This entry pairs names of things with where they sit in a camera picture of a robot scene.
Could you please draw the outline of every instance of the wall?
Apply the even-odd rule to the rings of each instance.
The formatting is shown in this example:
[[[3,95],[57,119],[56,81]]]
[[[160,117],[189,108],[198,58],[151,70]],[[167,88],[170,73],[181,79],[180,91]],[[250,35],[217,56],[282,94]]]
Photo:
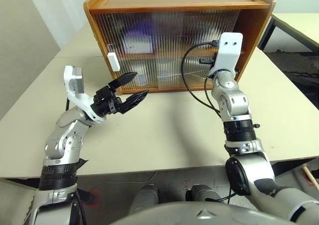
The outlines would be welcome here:
[[[0,18],[1,119],[59,47],[32,0],[0,0]]]
[[[87,21],[82,6],[85,0],[33,1],[60,48],[63,48]],[[319,12],[319,0],[277,0],[275,12]],[[269,44],[278,46],[288,40],[289,43],[288,46],[284,46],[285,49],[289,50],[291,44],[294,45],[293,50],[305,50],[302,45],[300,46],[295,40],[290,41],[289,37],[280,31],[276,30],[274,36],[273,38],[277,40],[272,43],[272,38]]]

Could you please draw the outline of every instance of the cabinet top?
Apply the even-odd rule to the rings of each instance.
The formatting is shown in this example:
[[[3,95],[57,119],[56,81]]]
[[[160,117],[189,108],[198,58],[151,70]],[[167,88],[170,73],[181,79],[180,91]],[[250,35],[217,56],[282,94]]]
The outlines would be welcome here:
[[[87,0],[91,13],[269,8],[273,0]]]

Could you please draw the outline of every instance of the white wall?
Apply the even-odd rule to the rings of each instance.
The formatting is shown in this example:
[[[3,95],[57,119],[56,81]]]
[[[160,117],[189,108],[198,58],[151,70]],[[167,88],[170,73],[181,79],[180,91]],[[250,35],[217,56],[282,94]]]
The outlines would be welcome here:
[[[83,10],[85,0],[33,1],[60,48],[63,48],[87,21]],[[319,12],[319,0],[277,0],[274,12]],[[283,40],[289,40],[280,32],[275,32],[274,36],[278,39],[276,45]],[[294,40],[287,44],[288,50],[289,44],[294,45],[294,50],[306,50]]]

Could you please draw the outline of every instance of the wooden cabinet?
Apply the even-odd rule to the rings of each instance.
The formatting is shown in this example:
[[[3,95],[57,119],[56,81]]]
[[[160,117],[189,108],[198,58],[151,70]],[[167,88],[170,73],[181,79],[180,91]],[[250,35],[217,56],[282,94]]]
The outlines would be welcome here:
[[[106,64],[117,78],[138,75],[122,93],[185,90],[180,63],[189,47],[217,40],[223,32],[241,32],[243,45],[236,65],[239,74],[256,47],[275,0],[87,0],[84,10]],[[115,52],[120,71],[114,72],[107,54]],[[217,48],[203,46],[186,59],[185,78],[193,90],[203,89]]]

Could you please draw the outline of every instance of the black band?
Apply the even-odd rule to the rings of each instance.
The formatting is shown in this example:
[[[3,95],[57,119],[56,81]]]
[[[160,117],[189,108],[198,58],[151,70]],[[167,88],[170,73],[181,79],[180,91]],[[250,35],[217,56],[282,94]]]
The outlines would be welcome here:
[[[54,190],[75,184],[77,163],[43,166],[39,190]]]
[[[253,122],[250,119],[224,122],[224,133],[228,141],[255,140]]]

